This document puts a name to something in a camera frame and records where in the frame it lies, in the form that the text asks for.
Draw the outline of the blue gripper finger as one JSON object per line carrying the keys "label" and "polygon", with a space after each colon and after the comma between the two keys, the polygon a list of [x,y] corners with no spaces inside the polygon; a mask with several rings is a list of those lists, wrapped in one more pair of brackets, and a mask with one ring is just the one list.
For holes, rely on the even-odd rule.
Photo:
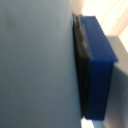
{"label": "blue gripper finger", "polygon": [[95,16],[73,16],[81,116],[103,120],[117,57]]}

